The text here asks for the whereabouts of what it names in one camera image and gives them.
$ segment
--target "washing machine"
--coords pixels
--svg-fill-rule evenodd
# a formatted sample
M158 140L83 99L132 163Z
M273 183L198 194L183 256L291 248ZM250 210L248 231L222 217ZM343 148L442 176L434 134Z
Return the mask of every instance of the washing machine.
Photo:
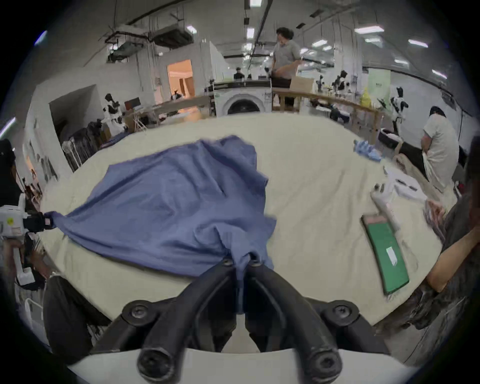
M244 80L213 84L217 117L244 112L272 112L272 83Z

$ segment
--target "white paper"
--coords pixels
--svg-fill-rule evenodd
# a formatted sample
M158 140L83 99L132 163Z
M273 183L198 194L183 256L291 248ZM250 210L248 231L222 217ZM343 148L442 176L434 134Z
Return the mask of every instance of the white paper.
M397 259L396 259L395 251L393 250L392 247L387 248L387 254L388 254L388 257L390 258L390 261L392 262L392 265L395 266L397 263Z

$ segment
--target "hand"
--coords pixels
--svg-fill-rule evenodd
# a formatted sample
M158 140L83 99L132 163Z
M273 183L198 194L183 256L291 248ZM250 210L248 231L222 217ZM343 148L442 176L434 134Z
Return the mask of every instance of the hand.
M432 210L432 220L438 226L440 226L444 221L445 208L442 206L442 204L430 199L427 200L427 203Z

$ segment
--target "doorway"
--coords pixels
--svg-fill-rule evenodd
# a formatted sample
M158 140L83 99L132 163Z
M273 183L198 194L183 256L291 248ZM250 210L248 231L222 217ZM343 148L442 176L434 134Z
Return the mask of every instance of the doorway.
M184 60L170 64L167 66L167 71L171 95L177 91L177 93L186 98L195 96L191 60Z

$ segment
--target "yellow bag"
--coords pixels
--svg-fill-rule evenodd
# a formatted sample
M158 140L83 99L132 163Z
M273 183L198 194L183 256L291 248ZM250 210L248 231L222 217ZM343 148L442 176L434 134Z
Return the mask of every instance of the yellow bag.
M360 105L362 107L370 108L372 106L372 100L370 99L370 95L368 94L367 89L363 92L363 95L360 97Z

